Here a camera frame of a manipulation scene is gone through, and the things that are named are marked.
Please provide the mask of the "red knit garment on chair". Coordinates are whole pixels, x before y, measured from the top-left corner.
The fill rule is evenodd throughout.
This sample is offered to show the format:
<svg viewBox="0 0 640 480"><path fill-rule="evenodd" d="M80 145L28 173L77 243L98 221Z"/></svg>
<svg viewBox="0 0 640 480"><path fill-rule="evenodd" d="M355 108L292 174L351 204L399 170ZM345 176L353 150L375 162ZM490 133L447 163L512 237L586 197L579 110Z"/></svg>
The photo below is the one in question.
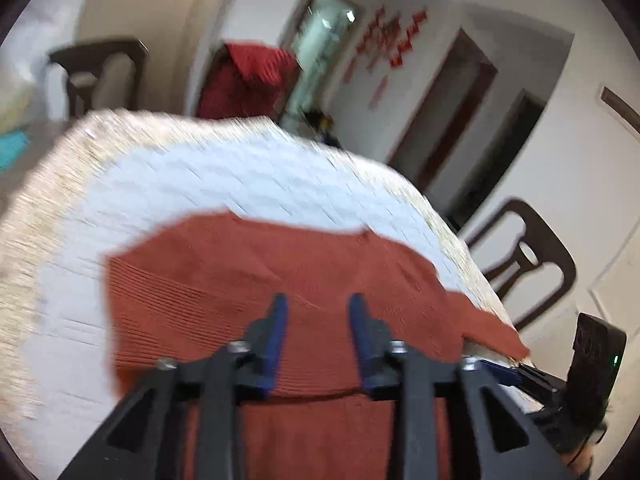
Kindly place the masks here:
<svg viewBox="0 0 640 480"><path fill-rule="evenodd" d="M265 116L277 122L301 72L289 50L224 42L210 59L194 115L209 120Z"/></svg>

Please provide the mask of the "blue quilted lace tablecloth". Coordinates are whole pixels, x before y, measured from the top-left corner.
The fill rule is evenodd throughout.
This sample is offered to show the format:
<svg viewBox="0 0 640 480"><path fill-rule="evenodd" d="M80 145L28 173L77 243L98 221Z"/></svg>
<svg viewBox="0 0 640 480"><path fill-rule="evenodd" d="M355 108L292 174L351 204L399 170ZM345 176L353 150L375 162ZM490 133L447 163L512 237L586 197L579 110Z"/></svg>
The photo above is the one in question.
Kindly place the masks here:
<svg viewBox="0 0 640 480"><path fill-rule="evenodd" d="M108 255L188 214L366 228L508 318L468 248L405 178L268 119L104 110L55 140L36 134L2 182L15 191L1 218L1 427L40 479L62 472L116 402Z"/></svg>

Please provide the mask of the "dark wooden chair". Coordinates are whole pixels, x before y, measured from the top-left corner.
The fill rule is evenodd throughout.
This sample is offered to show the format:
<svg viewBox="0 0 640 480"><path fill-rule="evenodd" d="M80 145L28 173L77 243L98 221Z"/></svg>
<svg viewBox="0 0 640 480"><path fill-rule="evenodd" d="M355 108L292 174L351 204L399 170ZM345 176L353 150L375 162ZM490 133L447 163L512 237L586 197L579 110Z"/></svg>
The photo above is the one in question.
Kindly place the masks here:
<svg viewBox="0 0 640 480"><path fill-rule="evenodd" d="M116 55L125 55L132 63L132 76L124 99L126 110L137 110L148 52L140 39L132 37L83 42L49 52L48 64L58 65L66 73L68 118L77 119L93 110L94 94L104 75L106 64Z"/></svg>
<svg viewBox="0 0 640 480"><path fill-rule="evenodd" d="M574 287L577 269L573 257L563 245L559 237L548 226L547 222L528 203L520 198L509 198L499 209L477 230L466 246L469 249L480 244L488 237L489 232L507 215L515 214L523 221L524 231L514 242L511 252L490 268L483 271L483 275L491 283L506 273L511 266L516 266L512 273L496 290L500 300L506 298L512 288L525 278L527 274L538 271L546 264L556 266L562 274L562 281L552 292L542 298L527 313L514 322L516 330L524 330L538 318L546 314L557 302L565 297Z"/></svg>

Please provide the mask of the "red Chinese knot decorations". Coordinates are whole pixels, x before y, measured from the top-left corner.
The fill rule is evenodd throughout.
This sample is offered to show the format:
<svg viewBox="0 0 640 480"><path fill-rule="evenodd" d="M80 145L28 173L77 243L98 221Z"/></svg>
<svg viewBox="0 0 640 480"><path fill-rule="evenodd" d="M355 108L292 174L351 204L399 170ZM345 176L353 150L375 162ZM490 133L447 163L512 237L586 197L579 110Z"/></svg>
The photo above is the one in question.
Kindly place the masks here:
<svg viewBox="0 0 640 480"><path fill-rule="evenodd" d="M378 66L384 68L367 102L368 110L375 110L382 101L390 76L404 66L404 57L413 51L413 41L420 35L429 15L426 6L411 13L407 21L402 20L400 11L388 15L384 4L375 10L342 77L342 84L349 84L360 68L369 75L373 75Z"/></svg>

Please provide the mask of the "teal item on table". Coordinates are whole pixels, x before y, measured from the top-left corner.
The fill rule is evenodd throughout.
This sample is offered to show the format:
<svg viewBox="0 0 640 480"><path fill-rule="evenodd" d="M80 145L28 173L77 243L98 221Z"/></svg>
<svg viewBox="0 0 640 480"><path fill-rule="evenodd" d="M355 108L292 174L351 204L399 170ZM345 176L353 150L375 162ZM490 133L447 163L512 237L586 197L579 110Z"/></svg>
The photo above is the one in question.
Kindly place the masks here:
<svg viewBox="0 0 640 480"><path fill-rule="evenodd" d="M6 171L20 159L29 148L29 137L24 131L15 130L0 134L0 170Z"/></svg>

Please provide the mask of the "dark wooden chair right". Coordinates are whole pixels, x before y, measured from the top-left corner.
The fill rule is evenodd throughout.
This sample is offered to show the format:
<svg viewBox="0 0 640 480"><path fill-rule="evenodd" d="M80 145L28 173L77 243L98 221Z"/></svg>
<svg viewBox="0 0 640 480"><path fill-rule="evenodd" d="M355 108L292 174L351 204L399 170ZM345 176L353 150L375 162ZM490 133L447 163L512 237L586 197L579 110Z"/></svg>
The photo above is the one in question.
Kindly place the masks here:
<svg viewBox="0 0 640 480"><path fill-rule="evenodd" d="M574 287L577 269L573 257L563 245L559 237L548 226L547 222L528 203L520 198L509 198L499 209L477 230L466 246L469 249L480 244L488 237L489 232L507 215L515 214L523 221L524 231L514 242L511 252L490 268L483 271L483 275L491 283L506 273L511 266L516 266L512 273L496 290L500 300L506 298L512 288L525 278L527 274L538 271L546 264L556 266L562 274L562 281L552 292L542 298L527 313L514 322L516 330L524 330L538 318L546 314L557 302L565 297Z"/></svg>

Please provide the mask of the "dark wooden chair far left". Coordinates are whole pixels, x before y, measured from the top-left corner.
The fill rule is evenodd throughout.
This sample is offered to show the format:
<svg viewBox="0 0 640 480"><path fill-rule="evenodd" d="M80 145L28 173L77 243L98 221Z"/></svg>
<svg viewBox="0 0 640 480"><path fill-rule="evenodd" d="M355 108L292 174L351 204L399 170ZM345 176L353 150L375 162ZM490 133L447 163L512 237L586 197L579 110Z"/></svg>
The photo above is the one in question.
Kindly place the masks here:
<svg viewBox="0 0 640 480"><path fill-rule="evenodd" d="M132 37L83 42L49 52L48 64L58 65L66 73L68 118L77 119L93 110L94 94L104 75L106 64L116 55L125 55L132 63L132 76L124 99L126 110L137 110L148 52L140 39Z"/></svg>

